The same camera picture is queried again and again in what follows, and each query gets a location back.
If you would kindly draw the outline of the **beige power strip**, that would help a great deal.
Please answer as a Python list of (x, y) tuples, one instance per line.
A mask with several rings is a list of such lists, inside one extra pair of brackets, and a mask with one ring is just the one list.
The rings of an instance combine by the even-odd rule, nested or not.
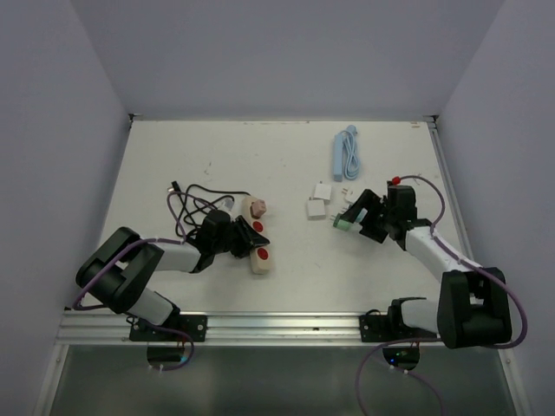
[[(263, 216), (261, 218), (253, 218), (250, 214), (251, 202), (255, 199), (253, 196), (246, 196), (242, 202), (241, 215), (246, 219), (246, 221), (254, 228), (255, 231), (260, 232), (264, 237), (268, 237), (267, 227), (264, 223)], [(253, 250), (250, 254), (251, 268), (252, 272), (257, 275), (263, 275), (268, 273), (272, 268), (272, 256), (270, 245), (265, 247), (257, 248)]]

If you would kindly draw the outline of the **pink charger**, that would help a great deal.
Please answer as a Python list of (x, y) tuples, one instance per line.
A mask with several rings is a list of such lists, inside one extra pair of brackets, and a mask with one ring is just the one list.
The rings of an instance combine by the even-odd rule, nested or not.
[(255, 199), (251, 202), (249, 210), (253, 218), (261, 218), (266, 213), (266, 203), (263, 199)]

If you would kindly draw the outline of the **green plug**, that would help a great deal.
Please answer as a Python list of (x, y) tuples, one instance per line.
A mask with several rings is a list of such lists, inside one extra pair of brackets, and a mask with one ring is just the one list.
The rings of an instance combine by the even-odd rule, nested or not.
[(360, 222), (358, 214), (338, 213), (331, 215), (330, 220), (333, 222), (333, 227), (340, 231), (349, 231), (350, 228)]

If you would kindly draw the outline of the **white plug adapter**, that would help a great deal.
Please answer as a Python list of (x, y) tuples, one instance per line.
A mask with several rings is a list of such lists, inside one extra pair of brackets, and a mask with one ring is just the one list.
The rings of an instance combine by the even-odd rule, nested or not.
[(349, 205), (354, 204), (359, 198), (359, 191), (355, 186), (343, 188), (341, 194), (344, 202)]

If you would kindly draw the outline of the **teal usb charger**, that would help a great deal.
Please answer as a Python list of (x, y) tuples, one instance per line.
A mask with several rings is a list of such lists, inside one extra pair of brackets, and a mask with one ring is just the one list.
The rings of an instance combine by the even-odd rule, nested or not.
[(356, 218), (355, 218), (355, 222), (356, 223), (361, 223), (364, 218), (366, 217), (366, 215), (368, 214), (368, 211), (364, 208), (362, 208), (359, 213), (357, 214)]

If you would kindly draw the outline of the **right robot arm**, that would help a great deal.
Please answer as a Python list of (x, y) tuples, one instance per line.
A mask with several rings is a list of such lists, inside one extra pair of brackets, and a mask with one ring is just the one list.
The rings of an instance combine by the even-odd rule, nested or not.
[(513, 336), (503, 273), (483, 268), (462, 256), (437, 232), (434, 223), (418, 214), (413, 187), (388, 182), (386, 196), (365, 190), (334, 226), (379, 244), (394, 241), (418, 260), (440, 285), (437, 300), (424, 296), (394, 299), (384, 315), (374, 310), (360, 315), (363, 341), (415, 341), (437, 337), (451, 349), (501, 347)]

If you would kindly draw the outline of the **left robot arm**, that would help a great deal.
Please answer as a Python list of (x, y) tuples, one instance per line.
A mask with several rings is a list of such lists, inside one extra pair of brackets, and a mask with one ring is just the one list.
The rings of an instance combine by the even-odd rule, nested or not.
[(171, 340), (180, 330), (180, 309), (147, 287), (154, 272), (196, 274), (211, 266), (219, 254), (244, 258), (269, 244), (260, 228), (221, 210), (210, 212), (183, 240), (142, 238), (121, 227), (77, 271), (75, 281), (82, 292), (73, 309), (84, 310), (82, 298), (90, 294), (100, 302), (98, 309), (139, 318), (149, 323), (158, 338)]

